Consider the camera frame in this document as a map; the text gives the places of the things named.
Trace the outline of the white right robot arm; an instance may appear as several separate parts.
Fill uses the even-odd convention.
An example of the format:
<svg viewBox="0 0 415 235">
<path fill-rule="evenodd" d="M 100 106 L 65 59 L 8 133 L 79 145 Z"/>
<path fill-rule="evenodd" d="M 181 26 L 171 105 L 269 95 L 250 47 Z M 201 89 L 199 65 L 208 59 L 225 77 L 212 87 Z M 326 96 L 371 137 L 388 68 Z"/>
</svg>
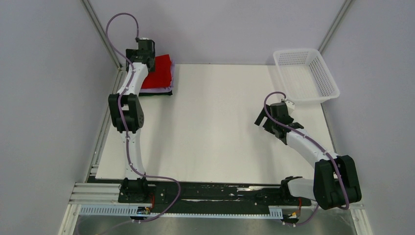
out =
<svg viewBox="0 0 415 235">
<path fill-rule="evenodd" d="M 281 181 L 279 197 L 283 203 L 290 205 L 301 197 L 328 210 L 347 208 L 361 201 L 355 161 L 349 155 L 340 156 L 326 150 L 312 139 L 289 115 L 287 102 L 264 105 L 254 123 L 299 153 L 314 169 L 312 179 L 289 176 Z"/>
</svg>

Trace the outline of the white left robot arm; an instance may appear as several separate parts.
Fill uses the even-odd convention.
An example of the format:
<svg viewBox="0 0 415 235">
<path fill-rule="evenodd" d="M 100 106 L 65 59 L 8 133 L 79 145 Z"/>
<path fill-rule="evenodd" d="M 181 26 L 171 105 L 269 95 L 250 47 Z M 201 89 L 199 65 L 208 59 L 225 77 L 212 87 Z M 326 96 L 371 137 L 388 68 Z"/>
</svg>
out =
<svg viewBox="0 0 415 235">
<path fill-rule="evenodd" d="M 137 38 L 136 42 L 137 49 L 126 50 L 128 68 L 123 84 L 108 97 L 112 125 L 120 133 L 125 155 L 121 203 L 141 203 L 150 196 L 140 150 L 144 113 L 138 95 L 145 78 L 155 70 L 155 42 L 148 38 Z"/>
</svg>

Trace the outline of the red t shirt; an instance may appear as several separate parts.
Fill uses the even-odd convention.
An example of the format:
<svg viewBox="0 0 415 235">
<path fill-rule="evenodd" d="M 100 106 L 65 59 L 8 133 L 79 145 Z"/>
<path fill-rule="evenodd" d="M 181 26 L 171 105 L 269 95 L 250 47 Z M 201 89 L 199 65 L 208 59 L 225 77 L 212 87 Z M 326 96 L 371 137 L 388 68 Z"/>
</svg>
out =
<svg viewBox="0 0 415 235">
<path fill-rule="evenodd" d="M 169 54 L 155 57 L 155 71 L 149 72 L 145 78 L 140 92 L 150 93 L 172 88 L 172 61 Z"/>
</svg>

